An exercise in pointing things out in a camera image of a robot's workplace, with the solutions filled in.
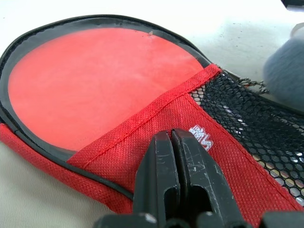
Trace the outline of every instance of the white table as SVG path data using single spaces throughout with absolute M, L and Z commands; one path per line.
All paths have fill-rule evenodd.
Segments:
M 216 64 L 254 80 L 261 79 L 264 61 L 288 40 L 293 26 L 304 22 L 302 13 L 287 11 L 280 0 L 0 0 L 0 54 L 31 29 L 90 14 L 121 14 L 163 26 L 189 39 Z M 110 213 L 1 142 L 0 205 L 2 228 L 91 227 Z

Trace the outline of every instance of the logo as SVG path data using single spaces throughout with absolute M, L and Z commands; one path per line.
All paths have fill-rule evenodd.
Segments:
M 199 143 L 205 148 L 206 151 L 210 150 L 213 146 L 213 141 L 209 140 L 210 134 L 207 134 L 205 128 L 195 125 L 189 129 Z

